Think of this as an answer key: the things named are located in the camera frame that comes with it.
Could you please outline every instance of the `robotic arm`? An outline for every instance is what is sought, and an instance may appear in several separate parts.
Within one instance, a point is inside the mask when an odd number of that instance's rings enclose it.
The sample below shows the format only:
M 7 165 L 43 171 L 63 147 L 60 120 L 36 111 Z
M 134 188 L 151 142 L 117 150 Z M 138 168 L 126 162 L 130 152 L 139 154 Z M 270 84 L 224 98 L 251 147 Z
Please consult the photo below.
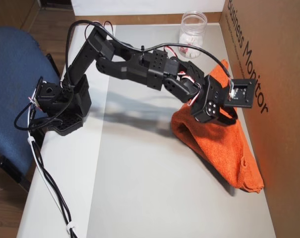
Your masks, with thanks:
M 237 114 L 233 107 L 251 108 L 255 89 L 254 79 L 232 79 L 230 85 L 222 88 L 212 76 L 204 72 L 192 62 L 184 62 L 177 57 L 168 58 L 167 53 L 160 50 L 137 52 L 130 45 L 108 40 L 107 34 L 95 27 L 69 67 L 69 79 L 64 77 L 62 87 L 39 80 L 36 89 L 36 100 L 40 108 L 54 116 L 65 107 L 71 97 L 70 84 L 74 96 L 66 110 L 58 120 L 49 124 L 60 135 L 67 135 L 83 125 L 91 106 L 88 92 L 88 81 L 85 71 L 96 60 L 96 67 L 101 73 L 128 79 L 146 85 L 154 90 L 161 90 L 162 85 L 171 94 L 185 103 L 192 99 L 191 114 L 201 123 L 217 120 L 224 125 L 236 122 Z M 112 61 L 113 56 L 124 59 Z M 178 79 L 179 72 L 187 77 Z M 221 113 L 223 109 L 230 117 Z

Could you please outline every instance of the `orange cloth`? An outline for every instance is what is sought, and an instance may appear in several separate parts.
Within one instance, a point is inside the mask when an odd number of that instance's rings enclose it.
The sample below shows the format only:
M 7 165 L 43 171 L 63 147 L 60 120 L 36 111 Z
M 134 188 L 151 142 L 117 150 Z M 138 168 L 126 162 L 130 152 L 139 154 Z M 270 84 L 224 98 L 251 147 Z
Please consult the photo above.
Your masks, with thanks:
M 228 68 L 225 60 L 222 63 Z M 228 77 L 219 65 L 210 75 L 223 87 L 227 85 Z M 171 127 L 181 141 L 209 161 L 230 185 L 248 192 L 259 193 L 263 189 L 261 174 L 239 120 L 230 126 L 200 123 L 186 103 L 173 114 Z

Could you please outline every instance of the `glass jar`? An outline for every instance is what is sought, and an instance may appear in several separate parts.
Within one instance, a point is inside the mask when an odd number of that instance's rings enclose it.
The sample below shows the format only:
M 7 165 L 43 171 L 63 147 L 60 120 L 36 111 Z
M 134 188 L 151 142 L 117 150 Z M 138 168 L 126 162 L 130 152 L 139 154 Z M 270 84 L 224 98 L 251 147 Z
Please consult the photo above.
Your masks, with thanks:
M 206 31 L 207 17 L 198 11 L 188 11 L 184 13 L 181 22 L 179 43 L 191 46 L 203 47 L 203 40 Z M 179 47 L 179 52 L 186 58 L 196 58 L 201 52 Z

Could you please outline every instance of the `blue chair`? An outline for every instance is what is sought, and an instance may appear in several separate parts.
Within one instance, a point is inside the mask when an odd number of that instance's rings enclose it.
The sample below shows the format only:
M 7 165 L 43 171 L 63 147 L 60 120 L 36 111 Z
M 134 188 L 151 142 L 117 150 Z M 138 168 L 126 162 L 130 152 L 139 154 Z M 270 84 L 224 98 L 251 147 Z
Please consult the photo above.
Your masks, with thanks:
M 26 190 L 30 182 L 24 176 L 33 156 L 27 132 L 17 130 L 13 122 L 29 103 L 28 97 L 41 76 L 47 82 L 59 82 L 52 58 L 43 55 L 39 44 L 28 33 L 13 27 L 0 27 L 0 166 Z M 18 124 L 27 126 L 27 113 Z M 42 144 L 44 134 L 38 131 L 38 135 L 38 144 Z

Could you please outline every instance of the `cardboard wall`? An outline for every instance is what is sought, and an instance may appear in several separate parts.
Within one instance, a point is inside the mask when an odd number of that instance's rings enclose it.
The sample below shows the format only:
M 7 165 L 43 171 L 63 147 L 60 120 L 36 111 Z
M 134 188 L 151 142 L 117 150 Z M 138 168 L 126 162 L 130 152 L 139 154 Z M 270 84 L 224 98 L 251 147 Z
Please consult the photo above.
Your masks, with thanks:
M 276 236 L 300 238 L 300 0 L 226 0 L 220 25 L 234 77 L 257 79 L 244 115 Z

